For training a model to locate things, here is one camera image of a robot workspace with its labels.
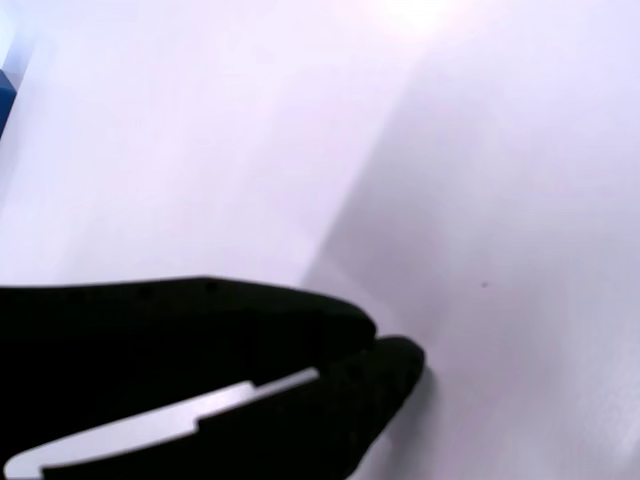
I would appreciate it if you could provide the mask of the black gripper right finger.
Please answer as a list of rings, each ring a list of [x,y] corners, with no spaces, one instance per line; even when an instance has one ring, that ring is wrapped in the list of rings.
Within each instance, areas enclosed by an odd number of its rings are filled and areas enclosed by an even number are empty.
[[[426,354],[385,337],[318,379],[201,418],[195,433],[47,479],[346,479],[419,382]]]

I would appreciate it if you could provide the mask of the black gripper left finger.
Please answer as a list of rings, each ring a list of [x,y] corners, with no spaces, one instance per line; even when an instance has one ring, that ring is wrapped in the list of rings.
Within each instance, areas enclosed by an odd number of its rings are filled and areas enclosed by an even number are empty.
[[[346,301],[209,277],[1,291],[1,457],[367,349]]]

